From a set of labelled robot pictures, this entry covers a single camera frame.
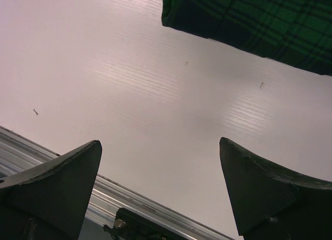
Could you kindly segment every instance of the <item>white tabletop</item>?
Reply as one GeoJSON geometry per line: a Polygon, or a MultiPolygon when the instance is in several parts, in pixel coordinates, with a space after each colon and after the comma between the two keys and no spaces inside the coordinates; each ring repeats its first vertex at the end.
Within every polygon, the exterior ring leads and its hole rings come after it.
{"type": "Polygon", "coordinates": [[[161,26],[162,0],[0,0],[0,125],[233,238],[219,139],[332,180],[332,78],[161,26]]]}

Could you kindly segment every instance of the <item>black mechanical part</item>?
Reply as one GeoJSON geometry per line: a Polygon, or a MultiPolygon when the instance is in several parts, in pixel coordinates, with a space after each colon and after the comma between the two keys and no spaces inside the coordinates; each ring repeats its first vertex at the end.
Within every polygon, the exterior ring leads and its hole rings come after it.
{"type": "Polygon", "coordinates": [[[220,160],[245,240],[332,239],[332,182],[294,172],[226,138],[220,160]]]}
{"type": "Polygon", "coordinates": [[[0,239],[78,239],[101,154],[95,140],[0,179],[0,239]]]}
{"type": "Polygon", "coordinates": [[[127,209],[120,208],[115,217],[114,227],[104,225],[104,231],[119,240],[185,240],[160,225],[153,223],[127,209]]]}

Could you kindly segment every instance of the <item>green plaid cloth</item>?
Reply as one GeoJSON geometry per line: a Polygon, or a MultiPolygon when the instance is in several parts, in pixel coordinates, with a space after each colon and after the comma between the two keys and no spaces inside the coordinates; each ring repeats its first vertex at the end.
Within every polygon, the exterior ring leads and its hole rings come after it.
{"type": "Polygon", "coordinates": [[[332,0],[163,0],[162,23],[332,75],[332,0]]]}

